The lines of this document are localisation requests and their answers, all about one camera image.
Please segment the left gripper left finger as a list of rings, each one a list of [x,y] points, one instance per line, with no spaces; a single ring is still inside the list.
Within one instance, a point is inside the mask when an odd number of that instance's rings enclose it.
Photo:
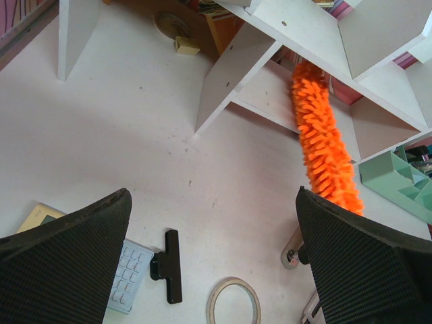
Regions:
[[[1,239],[2,323],[102,323],[132,197],[122,188]]]

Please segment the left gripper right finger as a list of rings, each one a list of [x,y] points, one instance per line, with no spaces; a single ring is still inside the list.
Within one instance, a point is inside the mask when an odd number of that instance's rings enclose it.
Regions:
[[[296,212],[326,323],[430,323],[431,241],[301,187]]]

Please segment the black silver pen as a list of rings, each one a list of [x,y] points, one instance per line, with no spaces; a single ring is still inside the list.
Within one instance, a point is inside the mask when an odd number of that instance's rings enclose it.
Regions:
[[[325,323],[317,291],[314,292],[314,294],[311,296],[310,300],[304,307],[300,322],[302,324]]]

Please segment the orange microfiber duster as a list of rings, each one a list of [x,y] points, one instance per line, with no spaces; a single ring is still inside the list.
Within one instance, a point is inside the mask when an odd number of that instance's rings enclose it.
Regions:
[[[323,71],[309,61],[292,74],[292,103],[311,190],[362,216],[363,201],[354,182],[354,166],[337,127]]]

